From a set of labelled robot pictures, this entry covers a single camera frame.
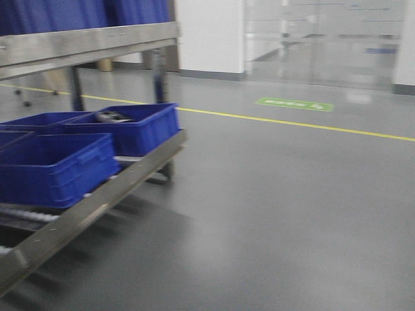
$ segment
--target gray epoxy floor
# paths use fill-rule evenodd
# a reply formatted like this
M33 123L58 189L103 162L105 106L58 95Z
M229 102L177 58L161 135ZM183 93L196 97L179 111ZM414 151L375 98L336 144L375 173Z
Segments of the gray epoxy floor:
M82 78L89 95L152 100L146 72L83 70ZM172 100L186 108L415 136L414 97L170 82ZM64 95L30 92L34 105L23 108L11 88L0 93L2 120L69 110ZM335 109L260 106L259 97ZM110 104L87 100L89 109ZM189 142L174 183L141 186L0 310L415 309L414 142L184 111L180 120Z

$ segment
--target blue plastic crate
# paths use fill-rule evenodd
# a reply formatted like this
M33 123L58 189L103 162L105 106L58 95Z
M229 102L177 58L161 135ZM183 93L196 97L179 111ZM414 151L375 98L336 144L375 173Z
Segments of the blue plastic crate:
M0 202L67 208L119 171L110 134L39 135L0 152Z
M113 3L120 25L140 25L170 21L167 0L107 0Z
M102 0L8 0L23 33L107 27Z
M67 133L111 133L118 156L142 157L179 131L177 104L112 106L136 122L99 123L94 114L65 125Z
M0 131L0 151L32 137L34 132Z
M11 1L3 1L1 3L0 13L0 36L6 36L9 34L22 34L23 26L20 18L17 16L14 10L13 3Z
M38 134L62 134L64 123L85 116L90 112L48 112L0 123L0 130L34 131Z
M119 20L119 15L117 13L117 7L114 0L104 0L105 14L109 27L121 26L123 25Z

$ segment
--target green floor sign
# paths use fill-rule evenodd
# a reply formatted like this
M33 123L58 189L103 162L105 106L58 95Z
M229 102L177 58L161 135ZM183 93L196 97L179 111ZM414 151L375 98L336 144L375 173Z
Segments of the green floor sign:
M332 111L335 106L333 104L323 104L321 102L304 102L302 100L286 100L268 97L260 98L257 100L257 104L317 111Z

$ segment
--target metal cart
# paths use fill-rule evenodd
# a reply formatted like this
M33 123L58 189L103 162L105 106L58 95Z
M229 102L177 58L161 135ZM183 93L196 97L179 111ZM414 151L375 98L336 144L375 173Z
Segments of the metal cart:
M152 51L156 102L167 102L164 48L176 45L179 34L178 24L171 22L0 37L0 80L66 68L72 107L82 111L77 65ZM172 159L183 148L185 140L186 133L181 130L142 158L119 157L124 170L60 215L34 213L25 207L0 209L0 216L19 220L16 227L33 231L13 248L0 247L0 297L153 173L159 171L170 179Z

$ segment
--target yellow floor line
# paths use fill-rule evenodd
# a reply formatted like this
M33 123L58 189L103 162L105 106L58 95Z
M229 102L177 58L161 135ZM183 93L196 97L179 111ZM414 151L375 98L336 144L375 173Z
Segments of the yellow floor line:
M15 85L12 85L12 84L0 84L0 86L16 87L16 88L19 87L19 86L15 86ZM39 91L39 92L46 92L46 93L52 93L53 92L53 90L50 90L50 89L38 89L38 88L35 88L35 87L22 87L22 88L27 89L29 91ZM58 92L58 94L70 95L70 93L68 93L68 92ZM109 101L112 101L112 102L124 102L126 104L144 104L143 102L137 102L135 100L109 98L109 97L101 97L101 96L93 96L93 95L83 95L82 97L91 98L91 99L99 99L99 100L109 100ZM301 127L304 127L304 128L318 128L320 130L329 130L329 131L334 131L334 132L343 132L343 133L352 133L352 134L382 137L382 138L389 138L389 139L397 139L397 140L400 140L400 141L415 141L415 138L412 138L412 137L388 135L388 134L375 133L375 132L366 132L366 131L359 131L359 130L351 130L351 129L348 129L348 128L336 128L336 127L333 127L333 126L324 126L324 125L308 124L308 123L301 123L301 122L292 122L292 121L284 121L284 120L276 120L276 119L250 117L248 115L235 115L235 114L232 114L232 113L223 113L223 112L215 112L215 111L207 111L207 110L199 110L199 109L191 109L191 108L178 108L178 109L180 111L204 113L204 114L207 114L207 115L218 115L218 116L221 116L221 117L230 117L230 118L244 119L244 120L251 120L251 121L271 122L271 123L278 123L278 124L301 126Z

